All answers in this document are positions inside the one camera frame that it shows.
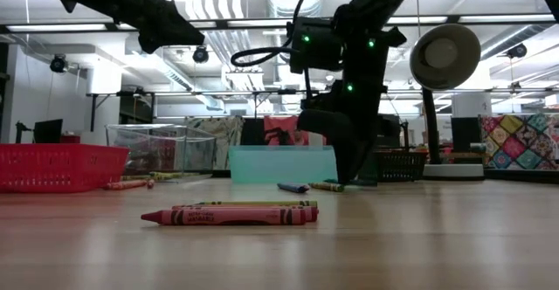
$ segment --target clear plastic bin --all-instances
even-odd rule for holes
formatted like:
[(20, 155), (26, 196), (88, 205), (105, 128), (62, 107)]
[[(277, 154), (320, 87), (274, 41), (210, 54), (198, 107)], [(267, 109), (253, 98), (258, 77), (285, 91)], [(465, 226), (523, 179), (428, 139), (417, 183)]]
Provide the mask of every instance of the clear plastic bin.
[(310, 183), (337, 179), (330, 146), (235, 146), (229, 148), (233, 183)]
[(125, 176), (211, 171), (216, 137), (174, 124), (107, 125), (107, 145), (127, 147)]

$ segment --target blue crayon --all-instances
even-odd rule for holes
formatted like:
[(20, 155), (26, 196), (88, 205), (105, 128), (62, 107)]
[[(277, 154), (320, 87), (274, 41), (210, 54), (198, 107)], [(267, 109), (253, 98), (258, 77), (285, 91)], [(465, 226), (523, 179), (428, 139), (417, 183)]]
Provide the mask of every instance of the blue crayon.
[(289, 190), (293, 193), (302, 194), (308, 190), (310, 187), (306, 184), (294, 184), (294, 183), (278, 183), (278, 187), (282, 190)]

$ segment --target table surface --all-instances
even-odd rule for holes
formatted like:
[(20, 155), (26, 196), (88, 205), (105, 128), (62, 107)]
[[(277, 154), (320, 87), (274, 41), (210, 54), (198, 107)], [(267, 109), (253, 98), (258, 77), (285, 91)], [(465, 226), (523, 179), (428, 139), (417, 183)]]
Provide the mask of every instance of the table surface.
[[(202, 200), (319, 201), (305, 226), (162, 227)], [(0, 289), (559, 289), (559, 188), (394, 183), (311, 190), (230, 180), (0, 196)]]

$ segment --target colorful quilt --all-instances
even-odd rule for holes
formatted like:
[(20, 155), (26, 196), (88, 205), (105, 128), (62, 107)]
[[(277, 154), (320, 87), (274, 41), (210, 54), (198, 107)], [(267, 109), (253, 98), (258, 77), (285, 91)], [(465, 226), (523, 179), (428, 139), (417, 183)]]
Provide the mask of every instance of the colorful quilt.
[(482, 140), (496, 169), (557, 169), (555, 120), (545, 114), (480, 117)]

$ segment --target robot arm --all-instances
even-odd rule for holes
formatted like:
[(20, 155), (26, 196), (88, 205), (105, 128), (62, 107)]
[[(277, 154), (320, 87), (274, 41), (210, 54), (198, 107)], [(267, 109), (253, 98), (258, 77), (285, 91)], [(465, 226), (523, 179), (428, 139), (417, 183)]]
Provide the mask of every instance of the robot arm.
[(76, 3), (110, 16), (116, 24), (124, 22), (140, 31), (140, 46), (153, 53), (164, 45), (202, 45), (204, 35), (176, 10), (174, 1), (166, 0), (60, 0), (66, 11)]
[[(298, 122), (300, 129), (331, 141), (339, 183), (355, 178), (375, 144), (378, 108), (387, 90), (383, 80), (388, 50), (406, 41), (397, 29), (382, 28), (403, 1), (352, 0), (336, 10), (331, 22), (304, 17), (295, 22), (292, 73), (308, 68), (343, 70), (343, 79), (329, 93), (307, 95)], [(304, 36), (316, 42), (301, 42)]]

